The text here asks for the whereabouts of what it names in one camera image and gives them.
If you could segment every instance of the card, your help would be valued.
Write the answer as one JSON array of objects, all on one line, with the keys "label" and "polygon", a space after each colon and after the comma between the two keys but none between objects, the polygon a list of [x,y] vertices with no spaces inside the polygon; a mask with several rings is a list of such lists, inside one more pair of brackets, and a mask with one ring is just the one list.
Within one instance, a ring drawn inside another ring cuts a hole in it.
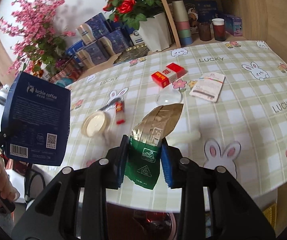
[{"label": "card", "polygon": [[210,72],[203,74],[192,88],[190,95],[210,102],[217,102],[225,75]]}]

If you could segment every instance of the qr code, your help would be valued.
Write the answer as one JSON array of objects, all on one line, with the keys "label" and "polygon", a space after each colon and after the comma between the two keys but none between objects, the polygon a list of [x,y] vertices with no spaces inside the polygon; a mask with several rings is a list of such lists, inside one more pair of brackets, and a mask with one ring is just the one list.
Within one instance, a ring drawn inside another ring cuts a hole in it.
[{"label": "qr code", "polygon": [[10,155],[28,158],[28,148],[19,145],[10,144]]},{"label": "qr code", "polygon": [[52,133],[47,133],[47,146],[49,149],[56,149],[57,147],[57,135]]}]

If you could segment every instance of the glass paperweight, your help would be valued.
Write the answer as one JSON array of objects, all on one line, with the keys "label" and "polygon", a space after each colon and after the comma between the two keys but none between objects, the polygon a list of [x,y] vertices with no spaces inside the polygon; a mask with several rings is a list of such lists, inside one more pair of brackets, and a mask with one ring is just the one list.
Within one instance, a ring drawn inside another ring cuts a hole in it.
[{"label": "glass paperweight", "polygon": [[158,106],[171,105],[180,103],[182,100],[182,94],[175,89],[164,88],[157,95],[156,102]]}]

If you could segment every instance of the checkered tablecloth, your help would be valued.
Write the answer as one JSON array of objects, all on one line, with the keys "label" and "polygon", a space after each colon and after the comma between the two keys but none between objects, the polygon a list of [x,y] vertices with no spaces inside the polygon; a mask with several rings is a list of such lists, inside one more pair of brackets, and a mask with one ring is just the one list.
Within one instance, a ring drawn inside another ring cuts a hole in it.
[{"label": "checkered tablecloth", "polygon": [[[161,89],[150,75],[174,62],[188,73],[178,88],[183,95],[183,111],[169,137],[197,129],[201,132],[200,140],[176,147],[200,166],[218,164],[232,173],[235,170],[237,180],[251,197],[277,188],[287,181],[287,65],[266,44],[258,45],[256,41],[222,42],[166,51],[73,83],[69,86],[71,127],[63,163],[40,168],[52,176],[65,166],[84,168],[87,162],[118,146],[122,135],[130,135],[157,106]],[[257,78],[252,62],[260,68]],[[189,95],[193,81],[207,72],[226,76],[217,103]],[[80,128],[85,117],[124,88],[128,88],[124,95],[126,123],[115,125],[114,110],[108,111],[110,145],[83,136]],[[154,190],[139,187],[125,177],[121,189],[107,190],[107,201],[139,209],[179,211],[181,190],[169,189],[162,172]]]}]

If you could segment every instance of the red artificial rose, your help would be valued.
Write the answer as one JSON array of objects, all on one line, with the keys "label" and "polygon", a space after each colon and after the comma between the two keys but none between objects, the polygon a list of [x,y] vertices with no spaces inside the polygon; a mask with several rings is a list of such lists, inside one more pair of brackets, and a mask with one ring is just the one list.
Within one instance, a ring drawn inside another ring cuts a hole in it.
[{"label": "red artificial rose", "polygon": [[113,22],[117,22],[119,20],[119,15],[115,14],[115,17],[113,19]]},{"label": "red artificial rose", "polygon": [[117,7],[117,9],[120,13],[131,12],[135,3],[136,3],[135,0],[124,0],[122,4],[119,7]]},{"label": "red artificial rose", "polygon": [[112,10],[111,5],[107,5],[105,7],[102,8],[105,12],[109,12]]}]

